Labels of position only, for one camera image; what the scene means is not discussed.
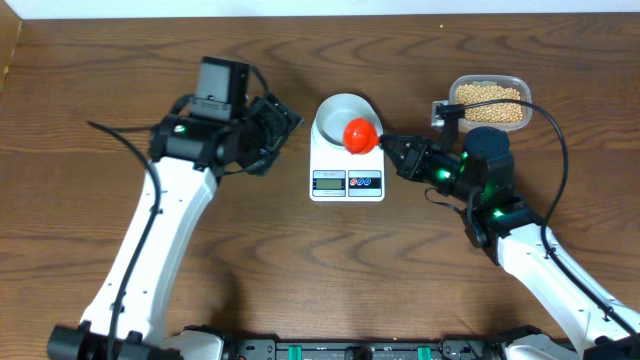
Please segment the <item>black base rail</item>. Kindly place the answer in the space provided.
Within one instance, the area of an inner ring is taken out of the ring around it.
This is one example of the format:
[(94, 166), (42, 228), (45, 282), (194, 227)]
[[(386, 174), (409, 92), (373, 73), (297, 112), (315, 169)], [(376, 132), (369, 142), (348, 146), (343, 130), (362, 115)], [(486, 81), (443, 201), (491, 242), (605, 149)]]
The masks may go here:
[(513, 336), (428, 341), (293, 341), (239, 338), (228, 341), (222, 360), (439, 360), (505, 359)]

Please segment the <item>cardboard side panel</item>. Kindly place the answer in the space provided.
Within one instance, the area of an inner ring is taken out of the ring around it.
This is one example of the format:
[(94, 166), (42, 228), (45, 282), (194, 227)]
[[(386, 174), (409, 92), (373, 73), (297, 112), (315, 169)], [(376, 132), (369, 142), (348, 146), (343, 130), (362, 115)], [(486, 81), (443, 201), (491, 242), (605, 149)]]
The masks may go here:
[(18, 44), (23, 20), (5, 0), (0, 4), (0, 89), (3, 89)]

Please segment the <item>white digital kitchen scale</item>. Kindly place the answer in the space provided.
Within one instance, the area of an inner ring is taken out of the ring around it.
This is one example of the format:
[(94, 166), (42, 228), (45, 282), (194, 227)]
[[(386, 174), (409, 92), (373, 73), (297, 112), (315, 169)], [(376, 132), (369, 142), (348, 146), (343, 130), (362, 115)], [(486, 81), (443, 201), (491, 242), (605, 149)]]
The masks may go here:
[(311, 130), (309, 197), (316, 202), (381, 202), (385, 198), (384, 153), (374, 148), (353, 155), (320, 131)]

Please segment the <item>red plastic scoop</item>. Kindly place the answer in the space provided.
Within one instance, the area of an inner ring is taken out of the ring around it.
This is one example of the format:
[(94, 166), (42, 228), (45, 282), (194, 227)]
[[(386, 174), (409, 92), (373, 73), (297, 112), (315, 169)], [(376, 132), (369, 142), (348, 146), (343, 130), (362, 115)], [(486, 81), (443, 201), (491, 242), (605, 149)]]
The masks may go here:
[(345, 126), (342, 143), (350, 154), (364, 155), (379, 145), (379, 135), (371, 122), (359, 117)]

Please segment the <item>white bowl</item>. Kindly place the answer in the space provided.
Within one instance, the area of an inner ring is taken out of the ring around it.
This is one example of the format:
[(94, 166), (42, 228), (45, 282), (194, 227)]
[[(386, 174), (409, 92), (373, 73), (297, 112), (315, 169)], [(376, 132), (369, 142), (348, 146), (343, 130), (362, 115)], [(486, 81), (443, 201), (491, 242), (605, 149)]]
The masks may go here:
[(356, 118), (364, 118), (374, 125), (377, 135), (383, 134), (382, 124), (373, 107), (364, 98), (350, 93), (327, 98), (318, 108), (314, 124), (326, 142), (343, 148), (345, 127)]

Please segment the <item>clear plastic container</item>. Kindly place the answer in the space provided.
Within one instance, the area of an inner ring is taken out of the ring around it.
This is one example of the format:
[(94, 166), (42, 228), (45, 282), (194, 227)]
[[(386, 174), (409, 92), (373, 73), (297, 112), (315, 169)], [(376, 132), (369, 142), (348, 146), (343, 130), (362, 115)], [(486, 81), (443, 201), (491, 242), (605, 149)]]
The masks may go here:
[[(456, 103), (455, 99), (455, 91), (459, 85), (463, 84), (475, 84), (475, 85), (498, 85), (507, 88), (514, 88), (521, 93), (521, 99), (518, 101), (523, 101), (527, 103), (532, 102), (532, 93), (529, 86), (521, 79), (513, 76), (506, 75), (466, 75), (458, 78), (450, 87), (449, 90), (449, 104), (454, 105)], [(490, 100), (483, 103), (485, 105), (494, 105), (500, 103), (510, 103), (512, 99), (498, 99), (498, 100)], [(482, 126), (491, 126), (497, 128), (499, 130), (505, 132), (512, 132), (516, 130), (520, 130), (524, 128), (530, 121), (532, 117), (532, 110), (526, 106), (520, 105), (523, 110), (523, 120), (518, 123), (482, 123), (482, 122), (473, 122), (468, 121), (464, 116), (459, 120), (459, 130), (463, 133), (466, 133), (474, 128), (482, 127)]]

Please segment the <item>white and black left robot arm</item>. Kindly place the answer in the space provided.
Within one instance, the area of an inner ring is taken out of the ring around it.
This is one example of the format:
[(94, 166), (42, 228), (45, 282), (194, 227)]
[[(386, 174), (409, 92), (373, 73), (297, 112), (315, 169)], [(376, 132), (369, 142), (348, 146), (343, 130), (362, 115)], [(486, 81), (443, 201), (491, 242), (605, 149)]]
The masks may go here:
[(248, 97), (256, 66), (205, 57), (194, 93), (181, 96), (150, 127), (149, 152), (125, 129), (100, 125), (143, 164), (145, 178), (114, 263), (76, 327), (57, 325), (51, 359), (232, 359), (234, 345), (205, 326), (176, 336), (165, 331), (176, 275), (193, 231), (220, 181), (238, 173), (263, 176), (302, 118), (270, 89)]

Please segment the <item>pile of soybeans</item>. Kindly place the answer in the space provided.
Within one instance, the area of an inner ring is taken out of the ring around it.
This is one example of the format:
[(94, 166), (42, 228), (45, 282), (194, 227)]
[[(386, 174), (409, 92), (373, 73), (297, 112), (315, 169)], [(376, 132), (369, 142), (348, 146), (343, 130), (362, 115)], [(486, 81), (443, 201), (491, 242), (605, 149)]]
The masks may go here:
[[(457, 87), (455, 99), (457, 104), (470, 105), (498, 99), (520, 100), (521, 93), (498, 85), (463, 84)], [(523, 117), (521, 106), (513, 103), (485, 105), (465, 111), (468, 121), (482, 123), (518, 123)]]

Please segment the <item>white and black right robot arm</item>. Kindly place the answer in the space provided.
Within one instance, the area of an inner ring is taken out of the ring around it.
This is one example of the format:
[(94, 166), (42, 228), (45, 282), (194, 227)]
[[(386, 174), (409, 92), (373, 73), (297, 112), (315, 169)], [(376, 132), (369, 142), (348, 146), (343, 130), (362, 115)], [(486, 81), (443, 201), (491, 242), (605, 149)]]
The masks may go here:
[(474, 247), (521, 282), (556, 321), (576, 359), (636, 359), (639, 314), (616, 300), (554, 237), (548, 217), (515, 191), (505, 132), (471, 130), (461, 155), (422, 136), (383, 135), (399, 176), (465, 202), (459, 214)]

